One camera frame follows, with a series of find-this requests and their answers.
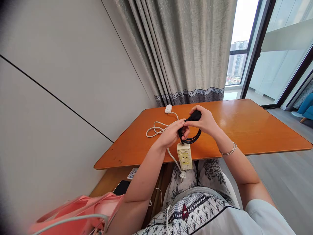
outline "patterned pants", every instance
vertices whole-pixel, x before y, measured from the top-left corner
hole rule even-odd
[[[180,182],[180,170],[175,166],[166,200],[166,206],[186,189],[197,186],[208,187],[217,191],[229,204],[233,205],[229,190],[226,186],[219,159],[206,159],[192,162],[193,169],[186,171],[186,179]]]

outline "sky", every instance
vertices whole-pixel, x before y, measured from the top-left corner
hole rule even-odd
[[[238,0],[231,43],[249,40],[258,0]]]

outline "blue armchair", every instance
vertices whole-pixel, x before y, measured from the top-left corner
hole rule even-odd
[[[300,123],[303,123],[307,119],[313,120],[313,93],[303,101],[297,113],[302,114],[304,117]]]

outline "floor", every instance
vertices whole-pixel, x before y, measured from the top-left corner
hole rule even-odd
[[[289,111],[267,110],[313,143],[313,121],[303,124]],[[272,196],[280,213],[297,235],[313,231],[313,149],[309,151],[286,152],[248,156],[264,185]],[[238,188],[227,165],[220,160],[224,174],[229,178],[242,206]]]
[[[241,90],[242,89],[233,89],[233,90],[226,90],[224,92],[224,100],[237,100],[240,99],[241,95]],[[255,92],[254,89],[248,88],[247,94],[246,94],[247,99],[253,100],[255,103],[258,105],[266,105],[266,104],[273,104],[275,99],[266,96],[266,95],[260,95]]]

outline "shirt sleeve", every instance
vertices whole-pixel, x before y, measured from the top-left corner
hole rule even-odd
[[[246,212],[261,227],[263,234],[295,235],[279,211],[266,201],[260,199],[249,201]]]

